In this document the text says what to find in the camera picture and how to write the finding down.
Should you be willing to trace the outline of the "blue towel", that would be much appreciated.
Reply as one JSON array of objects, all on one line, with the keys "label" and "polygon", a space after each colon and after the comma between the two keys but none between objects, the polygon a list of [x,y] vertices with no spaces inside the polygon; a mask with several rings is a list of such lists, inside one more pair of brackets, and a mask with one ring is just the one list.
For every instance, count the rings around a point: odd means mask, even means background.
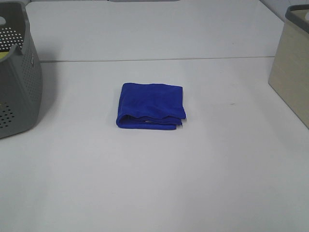
[{"label": "blue towel", "polygon": [[116,124],[123,129],[175,130],[186,119],[183,88],[124,83]]}]

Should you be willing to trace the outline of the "beige bin with grey rim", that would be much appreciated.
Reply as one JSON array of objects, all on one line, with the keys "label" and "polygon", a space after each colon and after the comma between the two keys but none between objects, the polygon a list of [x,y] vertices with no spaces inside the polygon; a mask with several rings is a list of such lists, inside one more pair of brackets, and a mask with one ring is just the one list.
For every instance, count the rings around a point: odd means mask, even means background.
[{"label": "beige bin with grey rim", "polygon": [[309,5],[287,8],[269,85],[309,126]]}]

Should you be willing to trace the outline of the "grey perforated plastic basket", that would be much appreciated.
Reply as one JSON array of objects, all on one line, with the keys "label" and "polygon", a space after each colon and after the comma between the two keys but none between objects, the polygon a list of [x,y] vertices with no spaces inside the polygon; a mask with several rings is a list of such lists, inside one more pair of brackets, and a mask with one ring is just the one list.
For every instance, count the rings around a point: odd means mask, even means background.
[{"label": "grey perforated plastic basket", "polygon": [[42,68],[24,3],[0,4],[0,136],[34,127],[42,100]]}]

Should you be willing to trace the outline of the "yellow-green item inside basket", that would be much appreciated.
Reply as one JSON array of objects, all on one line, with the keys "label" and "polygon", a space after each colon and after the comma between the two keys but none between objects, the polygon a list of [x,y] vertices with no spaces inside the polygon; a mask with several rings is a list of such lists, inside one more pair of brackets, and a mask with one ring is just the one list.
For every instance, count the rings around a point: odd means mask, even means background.
[{"label": "yellow-green item inside basket", "polygon": [[9,52],[0,52],[0,59],[5,58],[7,55],[9,54]]}]

